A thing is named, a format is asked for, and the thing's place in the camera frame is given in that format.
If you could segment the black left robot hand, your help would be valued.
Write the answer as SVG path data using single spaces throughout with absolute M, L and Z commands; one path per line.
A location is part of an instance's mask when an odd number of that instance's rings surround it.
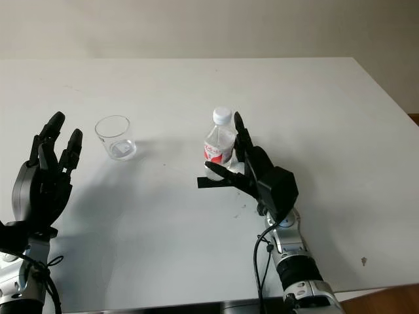
M 33 230 L 51 226 L 64 211 L 73 188 L 71 172 L 82 150 L 82 131 L 75 129 L 58 158 L 54 147 L 65 115 L 58 111 L 34 136 L 29 160 L 19 170 L 12 189 L 12 209 L 17 221 Z

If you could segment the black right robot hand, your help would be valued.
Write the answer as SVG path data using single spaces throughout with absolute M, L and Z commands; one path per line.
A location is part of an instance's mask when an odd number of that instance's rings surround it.
M 199 177 L 197 178 L 198 188 L 233 186 L 255 198 L 257 200 L 257 212 L 260 216 L 263 216 L 267 213 L 267 208 L 259 192 L 258 180 L 273 169 L 274 165 L 267 153 L 261 147 L 253 144 L 249 131 L 244 126 L 242 117 L 238 112 L 234 113 L 234 125 L 237 131 L 234 150 L 238 161 L 244 165 L 244 173 L 234 173 L 214 162 L 206 162 L 205 165 L 209 166 L 222 179 L 214 181 L 207 177 Z

